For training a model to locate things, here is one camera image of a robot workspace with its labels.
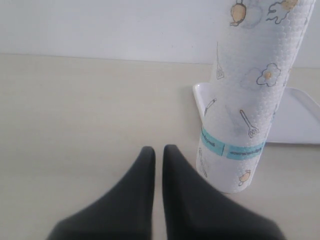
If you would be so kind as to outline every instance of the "white wall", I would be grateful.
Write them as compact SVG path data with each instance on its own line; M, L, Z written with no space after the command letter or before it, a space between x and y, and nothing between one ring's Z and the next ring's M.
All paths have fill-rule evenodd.
M212 63L222 0L1 0L0 53ZM320 68L320 4L296 67Z

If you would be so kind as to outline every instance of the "printed paper towel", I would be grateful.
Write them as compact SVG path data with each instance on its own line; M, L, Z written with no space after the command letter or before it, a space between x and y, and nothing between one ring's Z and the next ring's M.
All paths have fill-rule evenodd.
M224 0L214 95L205 109L197 171L221 192L252 181L315 0Z

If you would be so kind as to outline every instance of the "beige table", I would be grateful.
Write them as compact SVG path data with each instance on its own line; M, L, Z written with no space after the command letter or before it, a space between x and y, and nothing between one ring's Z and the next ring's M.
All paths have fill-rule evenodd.
M191 86L211 66L0 55L0 239L43 240L108 191L141 147L156 151L155 240L166 239L163 148L195 165L201 121ZM320 70L291 86L320 102ZM290 240L320 238L320 147L267 145L252 185L229 195Z

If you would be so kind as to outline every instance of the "white plastic tray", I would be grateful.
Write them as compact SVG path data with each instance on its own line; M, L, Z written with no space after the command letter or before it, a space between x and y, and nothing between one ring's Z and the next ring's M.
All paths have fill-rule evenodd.
M193 86L193 94L201 120L212 100L209 82ZM320 106L304 91L287 87L275 115L268 143L320 144Z

